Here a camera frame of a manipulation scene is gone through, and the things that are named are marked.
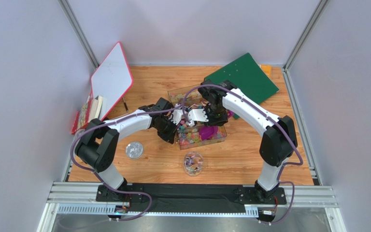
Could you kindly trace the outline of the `purple plastic scoop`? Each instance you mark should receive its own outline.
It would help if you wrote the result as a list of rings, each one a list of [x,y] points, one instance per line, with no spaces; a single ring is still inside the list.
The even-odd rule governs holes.
[[[227,115],[228,115],[228,119],[230,117],[233,117],[234,116],[234,113],[232,111],[229,111],[227,110]],[[214,136],[215,134],[217,134],[218,130],[219,130],[219,127],[220,126],[205,126],[200,130],[200,136],[202,138],[202,140],[208,140],[210,139],[212,136]]]

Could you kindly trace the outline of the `clear plastic cup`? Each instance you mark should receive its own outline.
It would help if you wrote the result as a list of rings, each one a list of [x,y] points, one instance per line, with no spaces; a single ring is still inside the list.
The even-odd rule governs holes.
[[[188,152],[184,157],[184,170],[189,176],[197,176],[203,170],[204,159],[199,152]]]

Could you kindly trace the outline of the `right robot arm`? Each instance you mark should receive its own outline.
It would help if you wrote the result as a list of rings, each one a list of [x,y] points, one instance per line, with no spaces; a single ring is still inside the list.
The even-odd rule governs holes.
[[[293,153],[298,152],[293,119],[260,107],[230,81],[216,85],[206,80],[200,84],[198,92],[208,102],[204,108],[205,126],[223,126],[228,122],[227,112],[232,111],[261,136],[259,154],[263,166],[256,185],[263,192],[274,191],[283,167]]]

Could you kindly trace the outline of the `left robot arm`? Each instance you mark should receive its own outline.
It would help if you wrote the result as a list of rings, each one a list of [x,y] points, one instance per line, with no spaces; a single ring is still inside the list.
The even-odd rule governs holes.
[[[154,128],[163,141],[173,144],[182,115],[180,107],[160,98],[157,103],[142,106],[119,119],[101,121],[95,118],[73,143],[73,153],[105,186],[124,192],[122,186],[127,182],[114,165],[118,142],[136,132]]]

